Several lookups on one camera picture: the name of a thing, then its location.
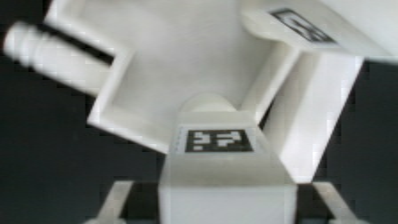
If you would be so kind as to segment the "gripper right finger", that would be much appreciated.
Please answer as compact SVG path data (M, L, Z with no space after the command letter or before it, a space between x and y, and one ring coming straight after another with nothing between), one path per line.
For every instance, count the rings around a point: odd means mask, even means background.
M362 224L330 182L314 182L314 190L332 213L327 224Z

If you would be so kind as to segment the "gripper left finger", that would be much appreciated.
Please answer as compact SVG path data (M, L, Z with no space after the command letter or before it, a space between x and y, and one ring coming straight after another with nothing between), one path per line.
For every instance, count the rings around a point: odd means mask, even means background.
M83 222L83 224L126 224L126 220L121 218L121 213L126 205L131 187L131 181L113 182L97 216L90 218Z

